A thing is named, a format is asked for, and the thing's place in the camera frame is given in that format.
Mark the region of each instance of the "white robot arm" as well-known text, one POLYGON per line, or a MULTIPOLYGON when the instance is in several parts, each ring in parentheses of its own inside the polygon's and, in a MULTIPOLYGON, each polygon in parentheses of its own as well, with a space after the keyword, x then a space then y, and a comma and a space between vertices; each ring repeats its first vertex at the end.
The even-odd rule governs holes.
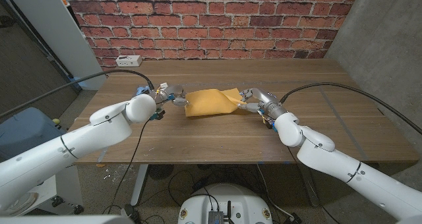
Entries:
POLYGON ((272 94, 252 88, 241 95, 243 101, 251 96, 260 100, 239 107, 260 113, 278 131, 286 146, 301 146, 297 158, 306 166, 344 181, 399 221, 422 215, 422 192, 336 150, 329 137, 299 126, 299 119, 287 112, 272 94))
POLYGON ((188 102, 181 86, 162 85, 161 90, 135 96, 129 101, 105 107, 90 117, 90 124, 36 146, 0 163, 0 215, 14 215, 18 200, 78 158, 128 138, 131 123, 160 119, 162 105, 188 102))

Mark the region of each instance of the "wire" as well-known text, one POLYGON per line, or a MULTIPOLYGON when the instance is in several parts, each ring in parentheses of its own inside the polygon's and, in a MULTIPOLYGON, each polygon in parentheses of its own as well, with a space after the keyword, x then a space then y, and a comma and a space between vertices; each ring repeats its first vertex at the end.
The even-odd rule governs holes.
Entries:
POLYGON ((218 204, 217 199, 213 195, 210 195, 210 194, 194 194, 194 195, 191 195, 191 198, 196 197, 196 196, 204 196, 204 195, 213 198, 217 203, 217 211, 220 211, 220 205, 218 204))
POLYGON ((44 94, 42 94, 42 95, 40 95, 40 96, 38 96, 38 97, 36 97, 34 99, 31 99, 30 101, 27 101, 27 102, 25 102, 25 103, 23 103, 21 105, 16 106, 15 108, 12 108, 12 109, 10 109, 10 110, 8 110, 8 111, 0 114, 0 119, 3 118, 3 117, 5 117, 5 116, 7 116, 7 115, 10 115, 11 113, 13 113, 15 111, 18 111, 19 109, 22 109, 22 108, 24 108, 24 107, 26 107, 26 106, 28 106, 28 105, 30 105, 32 103, 35 103, 35 102, 39 101, 40 99, 43 99, 43 98, 45 98, 45 97, 47 97, 47 96, 49 96, 49 95, 51 95, 51 94, 53 94, 55 92, 58 92, 59 90, 62 90, 63 88, 66 88, 66 87, 71 86, 73 84, 76 84, 76 83, 79 83, 79 82, 83 82, 85 80, 88 80, 88 79, 91 79, 91 78, 94 78, 94 77, 97 77, 97 76, 101 76, 101 75, 108 74, 108 73, 114 73, 114 72, 127 72, 127 73, 132 73, 132 74, 136 74, 138 76, 141 76, 141 77, 143 77, 147 81, 148 86, 150 87, 150 89, 151 90, 154 89, 154 85, 152 85, 151 80, 148 77, 146 77, 145 75, 143 75, 142 73, 140 73, 140 72, 136 72, 136 71, 133 71, 133 70, 127 70, 127 69, 113 69, 113 70, 109 70, 109 71, 104 71, 104 72, 99 72, 99 73, 96 73, 96 74, 92 74, 90 76, 85 76, 84 78, 75 80, 73 82, 70 82, 68 84, 64 84, 62 86, 59 86, 58 88, 56 88, 54 90, 51 90, 49 92, 46 92, 46 93, 44 93, 44 94))
MULTIPOLYGON (((296 160, 296 158, 295 158, 295 156, 293 155, 293 153, 291 152, 291 150, 290 150, 290 147, 287 147, 288 148, 288 150, 289 150, 289 152, 290 152, 290 155, 291 155, 291 157, 293 158, 293 160, 296 162, 296 168, 297 168, 297 171, 299 172, 299 174, 301 174, 301 176, 302 176, 302 180, 304 181, 305 180, 305 178, 303 177, 303 175, 302 175, 302 172, 300 171, 300 168, 299 168, 299 162, 297 162, 297 160, 296 160)), ((319 198, 318 198, 318 195, 316 194, 316 192, 314 191, 314 189, 313 188, 311 188, 311 190, 312 190, 312 192, 314 193, 314 195, 315 195, 315 197, 317 198, 317 200, 320 202, 320 200, 319 200, 319 198)), ((339 221, 337 221, 337 219, 335 219, 332 215, 331 215, 331 213, 324 207, 324 205, 321 205, 321 207, 323 208, 323 210, 331 217, 331 219, 333 219, 337 224, 340 224, 340 222, 339 221)))
POLYGON ((214 211, 214 208, 212 207, 212 202, 211 202, 211 196, 210 193, 208 192, 208 190, 204 187, 206 193, 208 194, 208 198, 210 199, 210 204, 211 204, 211 211, 214 211))
POLYGON ((288 216, 290 216, 291 218, 293 218, 291 221, 293 221, 294 219, 295 219, 295 217, 294 216, 292 216, 292 214, 290 214, 290 213, 288 213, 288 212, 286 212, 286 211, 284 211, 283 209, 281 209, 279 206, 277 206, 272 200, 271 200, 271 198, 270 198, 270 194, 269 194, 269 192, 268 192, 268 187, 267 187, 267 185, 266 185, 266 181, 265 181, 265 178, 264 178, 264 175, 262 174, 262 171, 261 171, 261 169, 259 168, 259 165, 257 164, 256 165, 257 167, 258 167, 258 170, 259 170, 259 173, 261 174, 261 177, 262 177, 262 179, 263 179, 263 181, 264 181, 264 184, 265 184, 265 190, 266 190, 266 193, 267 193, 267 197, 268 197, 268 200, 270 201, 270 203, 275 207, 275 208, 277 208, 278 210, 280 210, 280 211, 282 211, 284 214, 286 214, 286 215, 288 215, 288 216))
POLYGON ((149 122, 149 120, 148 120, 148 121, 146 121, 146 122, 144 123, 144 126, 143 126, 142 130, 140 131, 140 135, 139 135, 139 139, 138 139, 138 144, 136 145, 136 148, 135 148, 135 151, 133 152, 133 155, 132 155, 131 161, 129 162, 129 165, 128 165, 128 166, 127 166, 127 168, 126 168, 126 171, 125 171, 125 173, 123 174, 123 177, 121 177, 121 180, 120 180, 120 182, 119 182, 119 185, 117 185, 117 189, 116 189, 116 192, 114 193, 114 197, 113 197, 113 201, 111 201, 111 205, 114 205, 114 201, 115 201, 115 199, 116 199, 117 193, 119 192, 120 185, 121 185, 121 183, 123 182, 123 179, 125 178, 125 176, 126 176, 126 174, 127 174, 127 171, 129 171, 129 167, 131 167, 131 165, 132 165, 133 158, 135 157, 136 151, 138 150, 138 147, 139 147, 140 138, 142 138, 142 133, 144 132, 144 128, 145 128, 145 126, 146 126, 146 124, 147 124, 148 122, 149 122))
POLYGON ((351 86, 346 86, 343 84, 339 84, 339 83, 335 83, 335 82, 318 82, 318 83, 313 83, 313 84, 308 84, 308 85, 304 85, 301 87, 298 87, 296 89, 291 90, 290 92, 288 92, 286 95, 284 95, 281 100, 280 103, 284 103, 287 99, 288 96, 290 96, 292 93, 295 93, 299 90, 305 89, 305 88, 310 88, 313 86, 337 86, 337 87, 341 87, 341 88, 345 88, 354 92, 357 92, 359 94, 362 94, 368 98, 373 99, 374 101, 378 102, 379 104, 381 104, 382 106, 384 106, 385 108, 387 108, 389 111, 393 112, 395 115, 397 115, 399 118, 401 118, 404 122, 406 122, 408 125, 410 125, 413 129, 415 129, 419 134, 422 135, 422 129, 419 128, 415 123, 413 123, 412 121, 410 121, 406 116, 404 116, 403 114, 401 114, 399 111, 397 111, 396 109, 394 109, 393 107, 391 107, 390 105, 388 105, 387 103, 383 102, 382 100, 378 99, 377 97, 364 92, 362 90, 359 90, 357 88, 351 87, 351 86))
POLYGON ((115 205, 115 204, 112 204, 112 205, 109 205, 106 208, 104 208, 104 211, 101 214, 104 214, 108 208, 112 208, 112 207, 117 207, 117 208, 119 208, 121 210, 120 206, 115 205))

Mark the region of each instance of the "electrical outlet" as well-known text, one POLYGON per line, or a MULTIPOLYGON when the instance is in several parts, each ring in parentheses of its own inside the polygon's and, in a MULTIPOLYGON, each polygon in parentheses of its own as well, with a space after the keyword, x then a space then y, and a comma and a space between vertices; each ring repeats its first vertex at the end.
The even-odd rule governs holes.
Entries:
POLYGON ((137 67, 141 62, 140 55, 120 55, 116 59, 119 67, 137 67))

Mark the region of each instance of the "yellow cloth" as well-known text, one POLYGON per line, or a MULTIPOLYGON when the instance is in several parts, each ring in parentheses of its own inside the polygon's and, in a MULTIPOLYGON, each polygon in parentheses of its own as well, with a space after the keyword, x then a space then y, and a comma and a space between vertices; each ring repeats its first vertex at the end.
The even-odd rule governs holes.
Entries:
POLYGON ((186 95, 189 105, 185 106, 186 117, 231 113, 242 102, 237 88, 225 91, 201 90, 186 95))

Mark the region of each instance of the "table top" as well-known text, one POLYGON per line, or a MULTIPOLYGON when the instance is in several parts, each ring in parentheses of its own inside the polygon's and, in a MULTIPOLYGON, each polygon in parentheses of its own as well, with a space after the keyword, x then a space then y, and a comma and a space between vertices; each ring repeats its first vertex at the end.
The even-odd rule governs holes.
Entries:
MULTIPOLYGON (((358 87, 336 61, 330 59, 144 61, 130 68, 145 74, 156 87, 181 84, 187 93, 216 88, 262 88, 278 98, 313 82, 337 82, 358 87)), ((146 81, 133 74, 111 74, 70 130, 89 123, 93 112, 131 99, 146 81)), ((417 152, 398 129, 360 94, 343 88, 307 88, 288 97, 284 107, 300 125, 329 136, 336 149, 361 161, 415 162, 417 152)), ((284 163, 294 162, 278 135, 253 113, 186 117, 183 107, 164 105, 160 121, 144 130, 135 163, 284 163)), ((80 158, 77 163, 128 163, 143 125, 131 125, 125 141, 80 158)), ((292 149, 294 154, 299 148, 292 149)))

